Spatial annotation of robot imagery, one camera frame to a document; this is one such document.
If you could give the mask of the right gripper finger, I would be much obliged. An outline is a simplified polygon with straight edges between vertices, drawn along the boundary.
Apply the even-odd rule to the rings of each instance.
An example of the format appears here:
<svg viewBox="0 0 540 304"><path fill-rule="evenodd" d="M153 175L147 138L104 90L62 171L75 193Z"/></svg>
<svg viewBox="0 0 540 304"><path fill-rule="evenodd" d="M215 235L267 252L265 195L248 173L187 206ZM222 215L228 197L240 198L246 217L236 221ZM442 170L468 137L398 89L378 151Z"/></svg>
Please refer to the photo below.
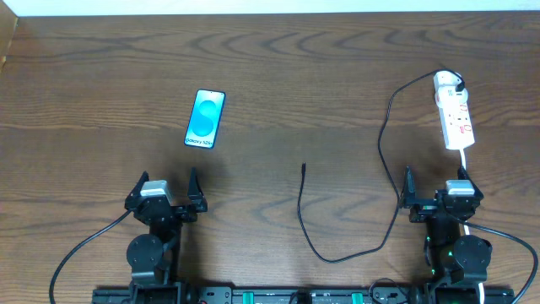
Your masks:
<svg viewBox="0 0 540 304"><path fill-rule="evenodd" d="M469 180L469 181L472 182L472 185L475 188L475 194L473 196L470 196L470 197L483 198L483 193L479 190L477 185L473 182L473 180L469 176L469 174L468 174L468 172L467 172L467 170L465 169L464 166L460 166L458 168L458 170L457 170L457 179L458 180Z"/></svg>
<svg viewBox="0 0 540 304"><path fill-rule="evenodd" d="M404 183L402 187L400 205L402 207L411 207L416 201L416 189L413 179L413 172L409 166L404 173Z"/></svg>

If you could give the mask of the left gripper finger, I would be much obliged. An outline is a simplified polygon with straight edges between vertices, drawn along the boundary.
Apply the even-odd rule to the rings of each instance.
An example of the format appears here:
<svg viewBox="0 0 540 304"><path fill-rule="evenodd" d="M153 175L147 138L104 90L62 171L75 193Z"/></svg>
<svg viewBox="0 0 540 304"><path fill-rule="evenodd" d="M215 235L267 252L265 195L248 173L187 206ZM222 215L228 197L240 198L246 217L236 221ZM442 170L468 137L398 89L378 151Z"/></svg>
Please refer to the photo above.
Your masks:
<svg viewBox="0 0 540 304"><path fill-rule="evenodd" d="M205 206L205 196L199 185L199 182L197 179L197 170L195 167L191 168L190 180L189 180L189 185L187 189L187 197L190 199L192 204L194 204L196 207Z"/></svg>
<svg viewBox="0 0 540 304"><path fill-rule="evenodd" d="M141 194L141 190L143 188L143 185L145 182L149 181L149 174L144 171L140 178L138 179L138 182L136 183L135 187L132 189L132 191L127 195L125 199L125 206L126 207L137 207L139 204L144 201L144 197Z"/></svg>

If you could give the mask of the blue screen Galaxy smartphone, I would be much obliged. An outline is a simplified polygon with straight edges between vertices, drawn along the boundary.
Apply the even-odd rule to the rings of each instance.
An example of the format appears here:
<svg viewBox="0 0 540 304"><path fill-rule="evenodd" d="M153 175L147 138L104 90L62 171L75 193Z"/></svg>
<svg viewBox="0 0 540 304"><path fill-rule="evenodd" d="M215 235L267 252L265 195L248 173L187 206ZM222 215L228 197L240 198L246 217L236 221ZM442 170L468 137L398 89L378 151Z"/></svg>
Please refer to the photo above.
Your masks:
<svg viewBox="0 0 540 304"><path fill-rule="evenodd" d="M197 91L184 138L186 146L202 149L214 147L225 99L226 94L222 91Z"/></svg>

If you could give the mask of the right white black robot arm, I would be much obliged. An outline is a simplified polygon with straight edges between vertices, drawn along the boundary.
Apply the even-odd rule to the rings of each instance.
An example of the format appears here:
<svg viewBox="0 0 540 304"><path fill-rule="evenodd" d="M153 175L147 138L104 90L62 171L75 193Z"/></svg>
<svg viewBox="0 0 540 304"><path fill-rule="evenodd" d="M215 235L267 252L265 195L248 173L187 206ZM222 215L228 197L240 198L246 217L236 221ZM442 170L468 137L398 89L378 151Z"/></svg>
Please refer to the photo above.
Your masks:
<svg viewBox="0 0 540 304"><path fill-rule="evenodd" d="M409 221L424 223L427 236L424 258L432 280L412 291L412 303L479 303L478 285L487 280L491 243L461 233L460 225L475 215L483 199L464 168L448 180L433 198L418 198L412 170L407 167L400 207L409 210Z"/></svg>

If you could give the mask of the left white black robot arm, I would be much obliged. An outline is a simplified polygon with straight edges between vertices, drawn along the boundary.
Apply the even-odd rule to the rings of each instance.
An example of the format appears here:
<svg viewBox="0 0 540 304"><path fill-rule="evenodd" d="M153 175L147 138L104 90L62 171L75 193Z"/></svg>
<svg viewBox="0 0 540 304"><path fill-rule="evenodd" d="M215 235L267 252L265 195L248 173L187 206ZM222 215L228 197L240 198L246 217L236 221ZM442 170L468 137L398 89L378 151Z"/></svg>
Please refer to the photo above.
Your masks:
<svg viewBox="0 0 540 304"><path fill-rule="evenodd" d="M127 247L132 268L130 303L197 302L197 291L176 279L181 228L208 210L195 168L191 168L187 198L189 204L174 205L167 181L151 181L146 171L127 195L125 209L149 228Z"/></svg>

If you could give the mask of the white power strip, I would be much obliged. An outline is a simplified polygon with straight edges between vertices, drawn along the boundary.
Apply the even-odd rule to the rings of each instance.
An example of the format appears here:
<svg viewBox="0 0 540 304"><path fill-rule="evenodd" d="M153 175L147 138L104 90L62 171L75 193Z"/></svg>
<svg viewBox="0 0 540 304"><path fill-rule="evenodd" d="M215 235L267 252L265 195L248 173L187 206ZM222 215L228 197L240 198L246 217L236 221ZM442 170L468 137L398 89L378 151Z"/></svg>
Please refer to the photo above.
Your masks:
<svg viewBox="0 0 540 304"><path fill-rule="evenodd" d="M457 91L466 89L459 74L455 75L449 71L437 72L434 76L435 90L445 85L455 86ZM439 108L439 114L445 147L447 149L465 149L475 143L468 103Z"/></svg>

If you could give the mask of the white USB wall charger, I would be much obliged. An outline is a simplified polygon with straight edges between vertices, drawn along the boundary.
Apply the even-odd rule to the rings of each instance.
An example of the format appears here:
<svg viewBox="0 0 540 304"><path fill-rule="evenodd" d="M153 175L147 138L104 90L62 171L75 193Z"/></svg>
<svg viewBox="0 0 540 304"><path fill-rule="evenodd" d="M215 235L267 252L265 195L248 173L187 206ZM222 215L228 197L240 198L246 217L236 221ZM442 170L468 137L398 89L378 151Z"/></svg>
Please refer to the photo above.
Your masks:
<svg viewBox="0 0 540 304"><path fill-rule="evenodd" d="M457 91L455 86L445 85L440 86L435 90L435 104L439 108L447 108L466 104L468 100L468 92L466 89Z"/></svg>

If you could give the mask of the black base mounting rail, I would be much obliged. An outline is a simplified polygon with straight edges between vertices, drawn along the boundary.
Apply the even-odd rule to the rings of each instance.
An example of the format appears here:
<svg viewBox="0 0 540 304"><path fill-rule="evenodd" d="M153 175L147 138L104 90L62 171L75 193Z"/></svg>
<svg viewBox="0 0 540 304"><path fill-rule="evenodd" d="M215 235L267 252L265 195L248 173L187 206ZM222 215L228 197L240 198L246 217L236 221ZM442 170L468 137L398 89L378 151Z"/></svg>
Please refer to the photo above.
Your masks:
<svg viewBox="0 0 540 304"><path fill-rule="evenodd" d="M430 298L420 290L390 286L361 289L235 289L226 286L96 289L94 304L403 304L403 303L478 303L474 289L443 288Z"/></svg>

